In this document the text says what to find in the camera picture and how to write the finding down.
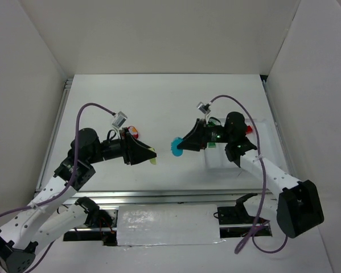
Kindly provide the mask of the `red lego brick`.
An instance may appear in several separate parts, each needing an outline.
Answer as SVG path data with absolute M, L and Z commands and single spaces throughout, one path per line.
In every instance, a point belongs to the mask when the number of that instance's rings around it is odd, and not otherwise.
M 251 126 L 247 126 L 247 128 L 246 128 L 246 134 L 250 134 L 250 133 L 252 133 L 252 132 L 253 132 L 252 127 L 251 127 Z

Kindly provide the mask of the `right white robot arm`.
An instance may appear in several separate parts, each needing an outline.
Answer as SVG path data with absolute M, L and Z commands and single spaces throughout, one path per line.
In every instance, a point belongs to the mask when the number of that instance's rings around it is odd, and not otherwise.
M 310 180 L 300 181 L 261 156 L 257 146 L 247 138 L 246 131 L 245 117 L 236 111 L 227 115 L 223 125 L 210 126 L 205 119 L 197 119 L 184 138 L 173 142 L 172 149 L 199 152 L 209 143 L 223 143 L 227 159 L 265 182 L 266 188 L 276 197 L 277 223 L 289 238 L 323 223 L 316 185 Z

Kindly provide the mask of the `pale yellow rounded lego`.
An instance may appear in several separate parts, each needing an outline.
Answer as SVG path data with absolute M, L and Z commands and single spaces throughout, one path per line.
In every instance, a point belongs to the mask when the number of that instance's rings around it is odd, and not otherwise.
M 149 160 L 149 162 L 152 164 L 152 165 L 156 165 L 157 164 L 157 153 L 155 152 L 155 149 L 150 147 L 149 150 L 154 153 L 154 156 Z

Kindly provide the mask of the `dark green sloped lego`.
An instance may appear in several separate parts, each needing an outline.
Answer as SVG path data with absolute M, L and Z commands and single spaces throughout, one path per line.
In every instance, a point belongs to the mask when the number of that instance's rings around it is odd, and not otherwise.
M 221 122 L 219 119 L 215 118 L 215 117 L 210 117 L 208 120 L 208 125 L 213 127 L 213 126 L 220 126 Z

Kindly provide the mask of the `blue rounded lego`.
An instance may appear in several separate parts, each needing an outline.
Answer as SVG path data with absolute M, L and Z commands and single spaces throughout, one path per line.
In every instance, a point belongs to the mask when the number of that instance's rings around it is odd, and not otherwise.
M 183 150 L 178 148 L 178 145 L 183 142 L 183 139 L 180 137 L 174 138 L 171 142 L 171 152 L 174 156 L 179 157 L 182 156 Z

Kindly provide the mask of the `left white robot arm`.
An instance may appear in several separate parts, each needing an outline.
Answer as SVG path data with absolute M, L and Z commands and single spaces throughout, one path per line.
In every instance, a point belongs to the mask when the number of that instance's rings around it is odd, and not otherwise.
M 127 128 L 120 129 L 116 139 L 103 142 L 94 129 L 79 130 L 68 156 L 44 189 L 0 227 L 0 267 L 5 272 L 26 272 L 45 246 L 70 229 L 80 225 L 110 226 L 111 216 L 89 197 L 78 198 L 60 214 L 55 212 L 92 178 L 93 164 L 123 158 L 132 166 L 156 156 L 152 147 L 135 139 Z

